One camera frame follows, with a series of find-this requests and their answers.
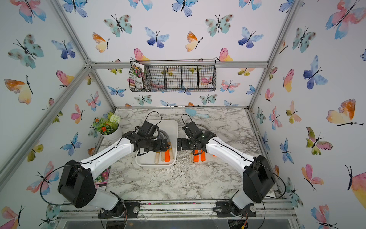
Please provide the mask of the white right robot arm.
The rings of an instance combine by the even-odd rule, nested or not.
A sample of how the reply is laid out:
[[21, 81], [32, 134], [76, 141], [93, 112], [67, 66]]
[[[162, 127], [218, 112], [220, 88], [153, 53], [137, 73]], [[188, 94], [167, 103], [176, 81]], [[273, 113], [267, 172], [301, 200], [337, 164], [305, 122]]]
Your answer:
[[177, 139], [177, 151], [202, 150], [232, 166], [243, 178], [243, 185], [229, 200], [231, 212], [238, 215], [253, 203], [261, 203], [275, 184], [267, 159], [248, 155], [228, 145], [211, 131], [203, 132], [195, 122], [183, 127], [186, 138]]

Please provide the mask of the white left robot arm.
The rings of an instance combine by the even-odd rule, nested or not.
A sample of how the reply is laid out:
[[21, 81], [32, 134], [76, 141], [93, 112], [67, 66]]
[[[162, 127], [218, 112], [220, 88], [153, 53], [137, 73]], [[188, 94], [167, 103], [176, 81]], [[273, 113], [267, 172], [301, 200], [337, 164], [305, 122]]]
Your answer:
[[96, 188], [94, 180], [109, 166], [135, 151], [144, 154], [168, 151], [168, 140], [159, 136], [159, 127], [145, 121], [101, 152], [79, 162], [70, 160], [63, 169], [58, 192], [77, 209], [94, 206], [122, 214], [124, 201], [112, 192]]

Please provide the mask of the bare wooden handle sickle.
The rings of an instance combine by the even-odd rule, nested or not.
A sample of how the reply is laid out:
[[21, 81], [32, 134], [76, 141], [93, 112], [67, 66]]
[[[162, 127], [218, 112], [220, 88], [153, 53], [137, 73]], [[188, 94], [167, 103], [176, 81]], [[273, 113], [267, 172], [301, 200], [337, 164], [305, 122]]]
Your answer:
[[155, 158], [154, 158], [154, 163], [156, 165], [159, 164], [159, 160], [160, 160], [160, 152], [156, 152]]

